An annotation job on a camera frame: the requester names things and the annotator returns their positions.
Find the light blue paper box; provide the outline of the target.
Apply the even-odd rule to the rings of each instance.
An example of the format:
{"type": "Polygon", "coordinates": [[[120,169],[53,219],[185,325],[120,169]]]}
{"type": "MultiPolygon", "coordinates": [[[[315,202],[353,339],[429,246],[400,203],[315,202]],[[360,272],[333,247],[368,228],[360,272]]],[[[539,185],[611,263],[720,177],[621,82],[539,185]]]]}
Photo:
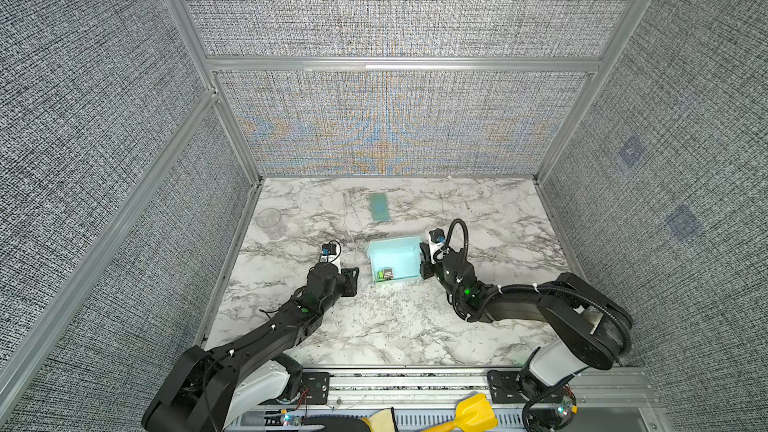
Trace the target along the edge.
{"type": "Polygon", "coordinates": [[[371,241],[367,256],[371,263],[372,278],[376,284],[376,272],[382,268],[392,268],[393,281],[405,281],[420,278],[419,236],[396,237],[371,241]]]}

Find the small green electronic module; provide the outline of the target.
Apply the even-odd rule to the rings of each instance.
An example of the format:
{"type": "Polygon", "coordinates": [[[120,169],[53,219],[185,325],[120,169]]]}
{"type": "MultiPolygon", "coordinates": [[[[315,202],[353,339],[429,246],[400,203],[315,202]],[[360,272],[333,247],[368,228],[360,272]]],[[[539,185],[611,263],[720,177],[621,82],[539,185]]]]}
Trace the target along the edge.
{"type": "Polygon", "coordinates": [[[382,268],[376,272],[376,282],[387,282],[395,279],[395,273],[392,268],[382,268]]]}

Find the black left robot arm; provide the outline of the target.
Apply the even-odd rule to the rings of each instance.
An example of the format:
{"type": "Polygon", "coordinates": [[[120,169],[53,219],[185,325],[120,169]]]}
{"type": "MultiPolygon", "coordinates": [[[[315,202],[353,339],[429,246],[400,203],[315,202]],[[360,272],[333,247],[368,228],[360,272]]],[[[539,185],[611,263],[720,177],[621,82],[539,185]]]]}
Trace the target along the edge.
{"type": "Polygon", "coordinates": [[[237,387],[322,324],[341,297],[357,294],[360,271],[319,262],[305,286],[266,323],[222,346],[187,349],[176,360],[141,419],[146,431],[221,431],[237,387]]]}

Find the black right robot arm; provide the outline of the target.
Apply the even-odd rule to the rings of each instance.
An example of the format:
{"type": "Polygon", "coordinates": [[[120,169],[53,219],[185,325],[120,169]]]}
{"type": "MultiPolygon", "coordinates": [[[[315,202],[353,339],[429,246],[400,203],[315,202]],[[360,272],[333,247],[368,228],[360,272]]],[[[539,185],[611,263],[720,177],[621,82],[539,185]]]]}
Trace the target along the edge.
{"type": "Polygon", "coordinates": [[[609,370],[632,348],[630,314],[573,273],[542,284],[479,280],[463,250],[422,244],[420,273],[436,278],[454,313],[467,323],[527,320],[548,324],[557,339],[537,349],[524,375],[553,386],[588,368],[609,370]]]}

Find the clear plastic cup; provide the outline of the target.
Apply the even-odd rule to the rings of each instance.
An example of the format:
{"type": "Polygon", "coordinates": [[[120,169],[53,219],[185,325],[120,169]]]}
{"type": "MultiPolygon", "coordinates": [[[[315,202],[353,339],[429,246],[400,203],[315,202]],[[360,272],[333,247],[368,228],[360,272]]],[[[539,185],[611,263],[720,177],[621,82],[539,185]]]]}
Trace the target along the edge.
{"type": "Polygon", "coordinates": [[[285,235],[285,222],[282,212],[276,208],[262,210],[256,216],[255,222],[270,240],[278,240],[285,235]]]}

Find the yellow plastic scoop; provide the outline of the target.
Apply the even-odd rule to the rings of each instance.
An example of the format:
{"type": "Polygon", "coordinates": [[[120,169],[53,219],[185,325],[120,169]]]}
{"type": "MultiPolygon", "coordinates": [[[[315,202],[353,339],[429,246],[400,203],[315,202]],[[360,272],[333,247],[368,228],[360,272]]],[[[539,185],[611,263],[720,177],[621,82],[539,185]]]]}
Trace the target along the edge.
{"type": "Polygon", "coordinates": [[[488,398],[484,394],[475,394],[457,404],[452,420],[425,429],[424,432],[485,432],[498,424],[498,418],[488,398]]]}

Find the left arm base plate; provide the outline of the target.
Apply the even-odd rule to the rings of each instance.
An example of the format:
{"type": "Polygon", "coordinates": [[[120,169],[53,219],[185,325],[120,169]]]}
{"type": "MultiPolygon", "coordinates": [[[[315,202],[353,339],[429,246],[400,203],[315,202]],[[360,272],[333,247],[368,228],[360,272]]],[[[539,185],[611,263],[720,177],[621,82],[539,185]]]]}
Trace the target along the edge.
{"type": "Polygon", "coordinates": [[[296,372],[289,376],[280,399],[295,405],[302,398],[303,404],[326,405],[330,391],[331,374],[328,372],[296,372]]]}

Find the aluminium front rail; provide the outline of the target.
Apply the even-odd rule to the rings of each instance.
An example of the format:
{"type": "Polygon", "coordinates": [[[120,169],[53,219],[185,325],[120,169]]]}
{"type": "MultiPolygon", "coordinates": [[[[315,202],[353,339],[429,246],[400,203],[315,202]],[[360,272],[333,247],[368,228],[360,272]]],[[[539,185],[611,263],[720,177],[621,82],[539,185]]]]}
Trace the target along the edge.
{"type": "MultiPolygon", "coordinates": [[[[486,373],[512,367],[306,367],[303,372],[331,374],[326,405],[319,411],[346,411],[394,406],[396,408],[450,408],[464,398],[483,393],[491,401],[486,373]]],[[[645,371],[615,367],[609,371],[589,369],[569,382],[580,408],[638,407],[661,405],[645,371]]],[[[522,404],[493,404],[496,407],[522,404]]]]}

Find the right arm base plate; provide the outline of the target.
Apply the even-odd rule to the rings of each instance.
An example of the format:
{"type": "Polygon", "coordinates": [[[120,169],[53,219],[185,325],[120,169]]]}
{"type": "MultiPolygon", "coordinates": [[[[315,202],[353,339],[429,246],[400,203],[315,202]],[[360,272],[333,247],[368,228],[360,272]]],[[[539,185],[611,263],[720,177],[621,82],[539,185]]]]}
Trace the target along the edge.
{"type": "Polygon", "coordinates": [[[527,369],[493,369],[486,379],[493,404],[524,404],[548,388],[527,369]]]}

